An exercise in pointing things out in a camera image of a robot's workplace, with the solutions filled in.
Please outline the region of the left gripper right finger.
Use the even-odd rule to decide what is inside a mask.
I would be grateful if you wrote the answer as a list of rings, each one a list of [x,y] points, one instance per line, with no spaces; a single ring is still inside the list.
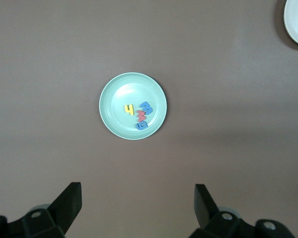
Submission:
[[[195,238],[236,238],[240,219],[231,212],[221,211],[204,184],[195,185],[194,211],[199,228]]]

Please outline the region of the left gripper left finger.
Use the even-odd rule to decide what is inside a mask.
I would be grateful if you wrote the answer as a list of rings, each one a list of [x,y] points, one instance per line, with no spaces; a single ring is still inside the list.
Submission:
[[[48,206],[22,218],[26,238],[64,238],[82,208],[81,183],[72,182]]]

